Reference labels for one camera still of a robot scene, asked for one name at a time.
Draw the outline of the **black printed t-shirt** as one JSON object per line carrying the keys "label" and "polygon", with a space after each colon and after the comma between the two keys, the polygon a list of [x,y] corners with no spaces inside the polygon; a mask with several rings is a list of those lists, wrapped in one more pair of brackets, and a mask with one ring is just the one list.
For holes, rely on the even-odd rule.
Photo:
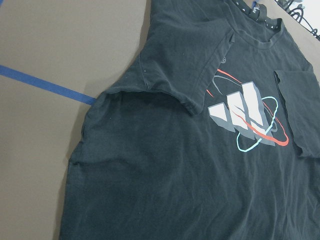
{"label": "black printed t-shirt", "polygon": [[320,86],[281,18],[153,0],[145,45],[88,110],[61,240],[317,240]]}

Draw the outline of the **brown paper table cover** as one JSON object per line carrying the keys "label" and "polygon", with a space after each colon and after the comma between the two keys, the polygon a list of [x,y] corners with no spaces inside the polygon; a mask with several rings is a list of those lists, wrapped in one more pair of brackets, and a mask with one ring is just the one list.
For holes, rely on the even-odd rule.
{"label": "brown paper table cover", "polygon": [[[145,46],[153,0],[3,0],[0,5],[0,237],[61,240],[68,165],[87,112]],[[273,0],[319,81],[313,43]]]}

